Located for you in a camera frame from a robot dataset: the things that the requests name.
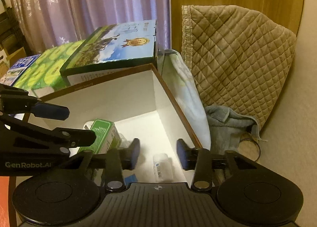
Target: curtain fold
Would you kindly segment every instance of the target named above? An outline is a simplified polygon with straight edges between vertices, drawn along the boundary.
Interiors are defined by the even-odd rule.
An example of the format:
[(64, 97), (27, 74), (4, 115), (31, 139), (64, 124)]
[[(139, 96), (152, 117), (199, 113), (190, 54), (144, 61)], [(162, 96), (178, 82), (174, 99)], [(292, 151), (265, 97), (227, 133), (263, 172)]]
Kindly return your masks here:
[(11, 0), (35, 53), (87, 38), (96, 28), (157, 19), (159, 45), (169, 47), (168, 0)]

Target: beige quilted blanket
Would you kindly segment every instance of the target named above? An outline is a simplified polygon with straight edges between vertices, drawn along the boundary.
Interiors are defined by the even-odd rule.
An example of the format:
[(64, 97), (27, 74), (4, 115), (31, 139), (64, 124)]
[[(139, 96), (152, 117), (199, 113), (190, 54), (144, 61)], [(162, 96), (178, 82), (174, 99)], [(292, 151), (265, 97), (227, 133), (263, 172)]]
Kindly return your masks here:
[(183, 6), (182, 12), (182, 57), (203, 105), (228, 106), (262, 127), (291, 67), (295, 34), (239, 6)]

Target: orange surface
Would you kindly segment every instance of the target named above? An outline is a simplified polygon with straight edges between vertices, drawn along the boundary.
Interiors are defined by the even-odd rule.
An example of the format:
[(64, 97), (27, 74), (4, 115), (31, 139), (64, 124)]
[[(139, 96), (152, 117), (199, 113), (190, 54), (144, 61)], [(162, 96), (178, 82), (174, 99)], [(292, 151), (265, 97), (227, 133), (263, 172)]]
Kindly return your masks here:
[(8, 187), (9, 177), (0, 176), (0, 227), (9, 227)]

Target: open cardboard box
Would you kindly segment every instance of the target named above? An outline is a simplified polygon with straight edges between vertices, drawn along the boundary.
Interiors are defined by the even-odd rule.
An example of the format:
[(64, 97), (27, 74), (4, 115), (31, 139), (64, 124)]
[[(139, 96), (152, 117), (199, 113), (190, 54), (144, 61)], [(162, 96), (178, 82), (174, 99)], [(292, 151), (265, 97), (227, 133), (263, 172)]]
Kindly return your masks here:
[[(193, 171), (182, 170), (176, 141), (182, 138), (190, 147), (201, 145), (153, 65), (99, 77), (51, 93), (42, 100), (68, 107), (69, 118), (57, 121), (25, 115), (24, 120), (48, 129), (82, 129), (87, 121), (96, 118), (113, 121), (127, 140), (140, 139), (141, 153), (134, 171), (139, 182), (155, 182), (153, 155), (166, 153), (171, 159), (174, 182), (191, 183)], [(11, 177), (10, 182), (15, 186), (24, 179)]]

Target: white cloth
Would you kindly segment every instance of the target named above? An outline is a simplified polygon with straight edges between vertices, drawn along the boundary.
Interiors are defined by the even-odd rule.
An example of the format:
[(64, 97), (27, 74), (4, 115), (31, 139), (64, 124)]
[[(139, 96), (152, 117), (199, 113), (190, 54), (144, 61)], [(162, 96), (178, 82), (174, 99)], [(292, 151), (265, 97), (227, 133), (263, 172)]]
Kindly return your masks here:
[(194, 78), (181, 55), (171, 49), (158, 59), (158, 70), (186, 116), (203, 148), (210, 149), (209, 126)]

